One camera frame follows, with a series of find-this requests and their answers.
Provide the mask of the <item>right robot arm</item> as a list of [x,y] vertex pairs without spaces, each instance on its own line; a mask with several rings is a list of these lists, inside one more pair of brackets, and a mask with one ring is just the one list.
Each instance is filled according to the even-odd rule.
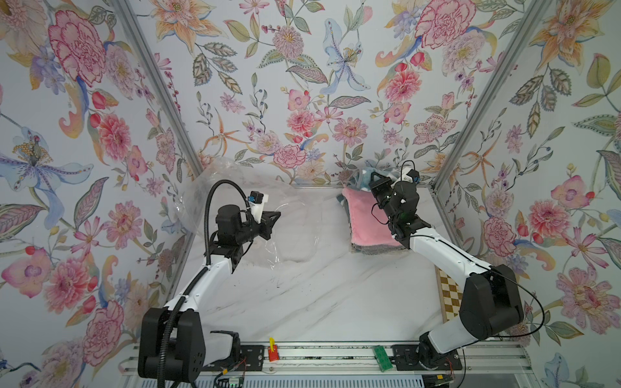
[[418,177],[414,169],[399,179],[373,172],[369,187],[387,216],[393,239],[430,260],[463,293],[457,317],[419,338],[415,359],[433,370],[458,349],[501,334],[521,323],[525,315],[511,268],[493,266],[465,252],[418,215]]

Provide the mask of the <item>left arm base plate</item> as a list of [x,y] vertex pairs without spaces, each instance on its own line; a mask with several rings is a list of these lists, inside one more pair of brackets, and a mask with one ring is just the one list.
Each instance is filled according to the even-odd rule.
[[241,364],[241,370],[246,372],[260,372],[266,361],[264,345],[242,344],[239,349],[233,350],[229,357],[206,363],[202,372],[220,372]]

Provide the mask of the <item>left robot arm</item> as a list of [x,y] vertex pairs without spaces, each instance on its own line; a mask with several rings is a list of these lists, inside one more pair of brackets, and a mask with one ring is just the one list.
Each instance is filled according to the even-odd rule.
[[268,241],[281,217],[252,204],[248,210],[225,205],[216,216],[217,230],[207,234],[206,263],[192,281],[164,307],[142,318],[138,374],[158,387],[195,386],[207,365],[232,370],[242,361],[238,333],[204,327],[200,306],[234,273],[257,237]]

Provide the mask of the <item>clear plastic vacuum bag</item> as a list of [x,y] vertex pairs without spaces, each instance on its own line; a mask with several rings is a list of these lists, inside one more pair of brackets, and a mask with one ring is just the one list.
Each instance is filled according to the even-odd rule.
[[242,168],[229,158],[210,164],[174,202],[181,224],[201,238],[210,260],[220,248],[274,269],[312,259],[322,207],[313,193]]

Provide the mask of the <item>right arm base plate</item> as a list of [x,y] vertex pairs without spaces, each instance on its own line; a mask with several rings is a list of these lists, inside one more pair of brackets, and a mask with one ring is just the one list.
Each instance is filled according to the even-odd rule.
[[456,350],[437,353],[426,345],[419,349],[419,344],[395,344],[391,346],[392,360],[398,371],[460,371],[463,369],[460,356]]

